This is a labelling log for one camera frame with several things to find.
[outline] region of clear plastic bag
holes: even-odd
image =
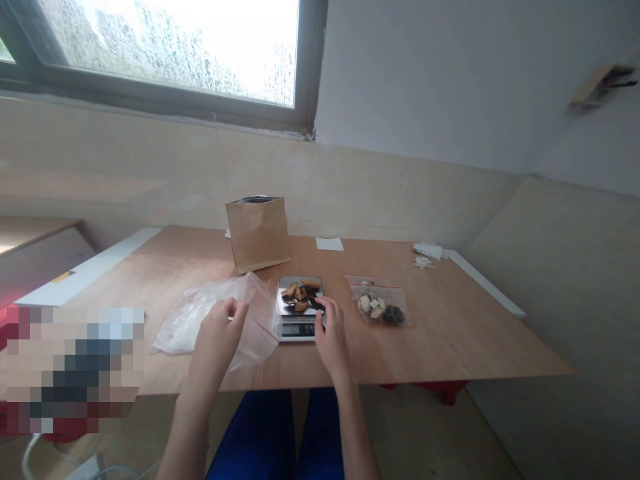
[[[228,297],[249,304],[229,371],[262,363],[278,346],[277,330],[281,318],[274,296],[254,273],[186,290],[160,327],[152,351],[162,350],[172,355],[192,352],[202,320],[218,300]]]
[[[371,277],[370,275],[345,275],[345,278],[350,285],[391,285],[389,279]],[[358,298],[354,293],[352,299],[356,300]]]
[[[361,283],[351,284],[350,287],[366,323],[381,321],[390,325],[410,325],[402,287]]]

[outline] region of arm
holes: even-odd
[[[249,306],[218,301],[200,325],[187,382],[175,402],[171,433],[156,478],[202,480],[209,447],[209,414],[233,354]]]
[[[362,413],[358,386],[351,374],[342,310],[340,305],[330,298],[319,297],[316,300],[327,310],[327,327],[324,331],[322,314],[320,312],[316,314],[315,343],[318,346],[320,358],[329,371],[338,397],[345,478],[347,480],[380,479],[380,471]]]

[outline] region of digital kitchen scale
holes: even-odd
[[[322,297],[323,295],[322,280],[320,277],[280,277],[276,302],[278,304],[278,312],[282,318],[282,328],[279,339],[283,342],[315,341],[315,313],[317,310],[309,307],[303,313],[297,313],[287,308],[287,304],[282,300],[282,292],[289,288],[292,283],[297,283],[299,287],[302,286],[302,278],[319,282],[320,288],[315,290],[315,294],[317,297]]]

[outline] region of table top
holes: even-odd
[[[76,219],[0,217],[0,256],[80,223]]]
[[[290,237],[291,261],[256,272],[274,294],[282,275],[318,276],[345,312],[359,383],[406,383],[573,373],[571,366],[453,261],[413,265],[411,243],[343,239],[344,251],[318,250],[312,237]],[[366,324],[344,275],[400,285],[410,327]],[[190,355],[150,355],[151,344],[184,290],[237,276],[224,231],[166,227],[66,303],[145,309],[145,380],[139,394],[180,392]],[[262,364],[226,375],[221,389],[256,390],[331,384],[313,342],[281,343]]]

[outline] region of window frame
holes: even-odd
[[[0,89],[315,137],[328,0],[299,0],[294,108],[52,65],[49,61],[63,63],[64,56],[37,0],[15,3],[0,0],[0,32],[15,60],[15,64],[0,61]],[[41,15],[45,27],[33,23],[36,15]],[[34,48],[32,41],[41,42],[40,48]],[[38,54],[44,51],[48,61]]]

